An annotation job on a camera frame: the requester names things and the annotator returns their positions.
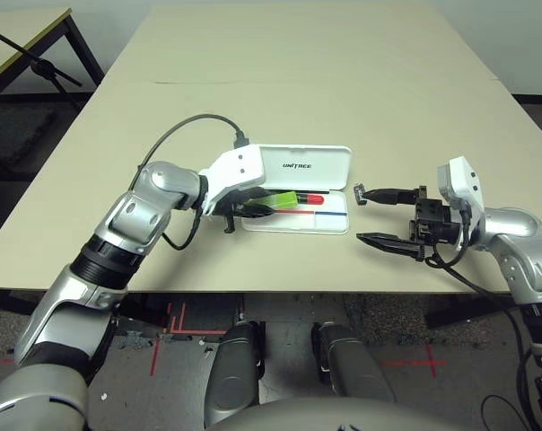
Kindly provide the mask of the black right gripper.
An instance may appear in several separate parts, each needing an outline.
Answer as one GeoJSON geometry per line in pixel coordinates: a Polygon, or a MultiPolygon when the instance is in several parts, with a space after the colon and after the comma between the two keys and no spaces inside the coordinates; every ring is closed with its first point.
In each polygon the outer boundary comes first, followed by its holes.
{"type": "Polygon", "coordinates": [[[409,222],[409,240],[387,233],[358,233],[361,242],[387,253],[407,256],[416,261],[424,260],[426,247],[439,243],[456,245],[459,239],[459,222],[451,220],[450,207],[439,199],[427,197],[426,187],[418,189],[371,189],[363,197],[382,205],[413,205],[414,219],[409,222]]]}

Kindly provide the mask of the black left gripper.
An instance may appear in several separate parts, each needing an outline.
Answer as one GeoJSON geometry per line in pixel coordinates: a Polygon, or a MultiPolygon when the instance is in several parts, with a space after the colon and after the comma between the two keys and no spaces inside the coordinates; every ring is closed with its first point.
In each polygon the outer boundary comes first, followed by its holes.
{"type": "Polygon", "coordinates": [[[225,195],[216,205],[216,214],[221,216],[226,227],[225,233],[235,232],[235,217],[271,216],[275,210],[265,205],[246,205],[251,198],[264,198],[271,195],[268,189],[260,187],[249,190],[234,190],[225,195]]]}

